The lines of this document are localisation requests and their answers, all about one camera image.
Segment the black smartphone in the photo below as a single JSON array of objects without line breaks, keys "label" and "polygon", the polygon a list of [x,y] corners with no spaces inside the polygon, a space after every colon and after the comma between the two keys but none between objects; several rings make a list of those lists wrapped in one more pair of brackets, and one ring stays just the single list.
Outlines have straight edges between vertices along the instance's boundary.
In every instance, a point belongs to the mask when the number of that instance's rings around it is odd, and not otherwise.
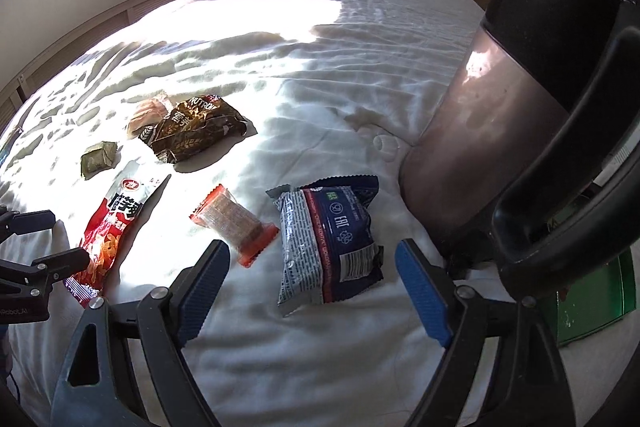
[{"label": "black smartphone", "polygon": [[17,139],[22,135],[23,129],[21,127],[16,127],[9,134],[9,138],[6,139],[6,142],[0,148],[0,166],[2,166],[6,162],[6,158],[8,158],[9,153],[11,153],[12,147],[17,141]]}]

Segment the orange clear wafer packet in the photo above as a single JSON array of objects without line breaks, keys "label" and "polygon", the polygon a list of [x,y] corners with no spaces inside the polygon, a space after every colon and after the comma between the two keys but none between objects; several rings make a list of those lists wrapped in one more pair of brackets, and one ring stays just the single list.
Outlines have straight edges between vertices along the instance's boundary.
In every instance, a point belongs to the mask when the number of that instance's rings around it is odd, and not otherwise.
[{"label": "orange clear wafer packet", "polygon": [[222,184],[207,194],[190,219],[200,227],[216,231],[238,253],[238,262],[244,268],[250,268],[280,232],[277,225],[260,221],[235,202]]}]

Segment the red spicy strips packet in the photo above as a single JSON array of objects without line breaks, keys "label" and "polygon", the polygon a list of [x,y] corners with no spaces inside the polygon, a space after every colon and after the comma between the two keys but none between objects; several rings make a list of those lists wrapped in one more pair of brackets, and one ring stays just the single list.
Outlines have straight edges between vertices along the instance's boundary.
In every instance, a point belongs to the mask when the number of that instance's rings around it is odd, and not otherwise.
[{"label": "red spicy strips packet", "polygon": [[89,263],[64,281],[70,295],[83,308],[102,296],[108,274],[122,252],[124,236],[166,174],[158,164],[130,160],[115,176],[81,236],[79,247],[87,251]]}]

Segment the blue white snack pack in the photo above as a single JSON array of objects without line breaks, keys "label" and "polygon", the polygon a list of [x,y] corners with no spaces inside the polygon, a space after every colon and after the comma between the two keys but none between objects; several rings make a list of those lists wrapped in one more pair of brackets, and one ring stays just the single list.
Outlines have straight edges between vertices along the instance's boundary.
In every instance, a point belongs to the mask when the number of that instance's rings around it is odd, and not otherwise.
[{"label": "blue white snack pack", "polygon": [[369,213],[379,188],[374,174],[353,174],[267,191],[280,216],[282,315],[340,303],[383,280],[384,247]]}]

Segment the small green wrapped snack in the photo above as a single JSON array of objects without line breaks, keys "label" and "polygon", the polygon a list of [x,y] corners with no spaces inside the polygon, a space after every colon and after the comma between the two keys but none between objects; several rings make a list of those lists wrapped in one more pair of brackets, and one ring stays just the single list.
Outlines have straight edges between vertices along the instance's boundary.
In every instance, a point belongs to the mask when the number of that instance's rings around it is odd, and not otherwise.
[{"label": "small green wrapped snack", "polygon": [[96,173],[116,165],[118,145],[112,141],[101,141],[90,146],[80,156],[80,175],[88,180]]}]

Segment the dark brown snack bag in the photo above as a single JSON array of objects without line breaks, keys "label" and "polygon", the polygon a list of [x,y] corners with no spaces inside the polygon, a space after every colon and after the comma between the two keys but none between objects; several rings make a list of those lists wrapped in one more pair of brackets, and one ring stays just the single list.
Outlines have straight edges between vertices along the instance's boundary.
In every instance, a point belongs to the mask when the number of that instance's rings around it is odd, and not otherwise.
[{"label": "dark brown snack bag", "polygon": [[143,127],[139,139],[159,161],[177,164],[228,135],[246,132],[247,121],[241,113],[220,96],[204,94],[179,102],[157,124]]}]

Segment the green tray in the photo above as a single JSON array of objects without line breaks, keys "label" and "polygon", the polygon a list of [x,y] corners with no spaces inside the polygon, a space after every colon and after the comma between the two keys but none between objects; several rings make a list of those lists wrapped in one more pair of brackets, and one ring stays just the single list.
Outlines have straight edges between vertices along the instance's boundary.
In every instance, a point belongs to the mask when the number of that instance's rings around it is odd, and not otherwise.
[{"label": "green tray", "polygon": [[631,249],[538,303],[555,343],[565,347],[603,331],[637,308]]}]

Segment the pale pink wrapped snack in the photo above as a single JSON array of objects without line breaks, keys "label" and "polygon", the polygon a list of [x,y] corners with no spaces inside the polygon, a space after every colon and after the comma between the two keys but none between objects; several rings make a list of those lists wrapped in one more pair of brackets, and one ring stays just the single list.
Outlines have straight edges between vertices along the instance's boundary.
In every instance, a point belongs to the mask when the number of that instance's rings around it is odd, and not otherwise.
[{"label": "pale pink wrapped snack", "polygon": [[128,138],[134,138],[146,126],[158,124],[173,108],[168,94],[164,91],[160,91],[152,98],[146,98],[137,106],[128,121],[126,127]]}]

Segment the white bed duvet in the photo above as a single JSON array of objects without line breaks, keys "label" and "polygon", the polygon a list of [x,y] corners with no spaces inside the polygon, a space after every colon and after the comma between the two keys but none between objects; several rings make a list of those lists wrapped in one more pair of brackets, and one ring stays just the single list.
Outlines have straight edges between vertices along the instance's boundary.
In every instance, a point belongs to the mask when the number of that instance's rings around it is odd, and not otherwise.
[{"label": "white bed duvet", "polygon": [[[442,347],[426,335],[393,254],[411,237],[439,253],[402,198],[399,173],[462,63],[482,9],[473,0],[176,0],[105,38],[37,90],[2,130],[23,129],[1,168],[1,202],[51,210],[52,230],[11,237],[6,260],[76,247],[116,169],[85,180],[80,156],[113,141],[116,164],[158,164],[165,183],[128,231],[105,296],[126,303],[170,284],[215,232],[190,214],[218,184],[266,221],[267,195],[329,176],[374,174],[372,233],[383,280],[332,305],[286,317],[277,307],[282,245],[231,265],[190,369],[226,426],[400,426]],[[218,95],[247,121],[191,158],[167,164],[128,121],[164,91],[172,105]]]}]

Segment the radiator cover panel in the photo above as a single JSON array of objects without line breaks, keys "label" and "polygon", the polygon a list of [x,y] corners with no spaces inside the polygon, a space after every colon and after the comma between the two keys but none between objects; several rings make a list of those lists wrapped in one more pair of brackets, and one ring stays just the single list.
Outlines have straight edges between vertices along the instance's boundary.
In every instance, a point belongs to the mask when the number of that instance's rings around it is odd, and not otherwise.
[{"label": "radiator cover panel", "polygon": [[1,114],[12,117],[37,89],[88,49],[171,1],[126,0],[72,29],[2,84]]}]

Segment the brown black tall bin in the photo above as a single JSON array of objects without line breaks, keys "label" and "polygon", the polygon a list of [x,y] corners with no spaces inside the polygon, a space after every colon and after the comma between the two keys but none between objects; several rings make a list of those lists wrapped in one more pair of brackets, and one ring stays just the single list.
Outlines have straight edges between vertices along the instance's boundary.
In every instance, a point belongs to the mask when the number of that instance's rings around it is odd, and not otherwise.
[{"label": "brown black tall bin", "polygon": [[514,299],[608,262],[619,185],[556,229],[636,119],[637,0],[489,0],[438,109],[400,168],[402,198],[452,277],[497,265]]}]

